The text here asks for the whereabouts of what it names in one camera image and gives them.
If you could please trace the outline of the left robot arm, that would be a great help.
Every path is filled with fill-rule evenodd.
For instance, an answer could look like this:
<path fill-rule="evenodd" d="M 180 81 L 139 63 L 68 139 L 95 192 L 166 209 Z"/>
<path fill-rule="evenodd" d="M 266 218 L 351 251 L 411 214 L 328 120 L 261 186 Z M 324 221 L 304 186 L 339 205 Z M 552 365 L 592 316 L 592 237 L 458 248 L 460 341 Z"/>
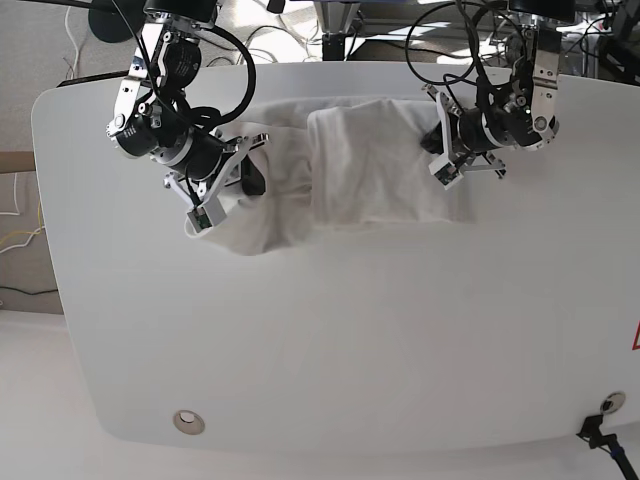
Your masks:
<path fill-rule="evenodd" d="M 471 63 L 461 75 L 425 80 L 434 100 L 438 124 L 421 140 L 433 155 L 431 175 L 445 188 L 467 172 L 488 170 L 504 176 L 506 167 L 495 157 L 504 148 L 536 151 L 551 143 L 559 130 L 555 116 L 562 47 L 559 24 L 571 22 L 573 1 L 452 2 L 464 21 Z M 493 83 L 480 54 L 479 22 L 494 13 L 508 20 L 525 14 L 527 24 L 513 24 L 513 41 L 506 48 L 511 68 L 502 84 Z"/>

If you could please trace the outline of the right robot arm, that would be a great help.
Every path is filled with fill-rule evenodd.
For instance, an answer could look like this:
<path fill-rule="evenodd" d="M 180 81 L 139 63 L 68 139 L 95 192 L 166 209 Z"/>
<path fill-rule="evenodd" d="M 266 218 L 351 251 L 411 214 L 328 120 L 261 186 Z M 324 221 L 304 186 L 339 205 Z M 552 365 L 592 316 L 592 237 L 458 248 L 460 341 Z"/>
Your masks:
<path fill-rule="evenodd" d="M 119 1 L 70 1 L 67 5 L 119 18 L 137 45 L 106 128 L 108 138 L 133 158 L 153 155 L 162 160 L 185 183 L 188 203 L 200 206 L 195 183 L 219 178 L 224 161 L 238 149 L 237 141 L 221 140 L 214 131 L 247 110 L 257 81 L 248 48 L 216 24 L 218 2 L 142 1 L 133 8 Z M 227 113 L 192 107 L 186 100 L 186 88 L 201 68 L 201 31 L 231 43 L 245 60 L 245 93 Z"/>

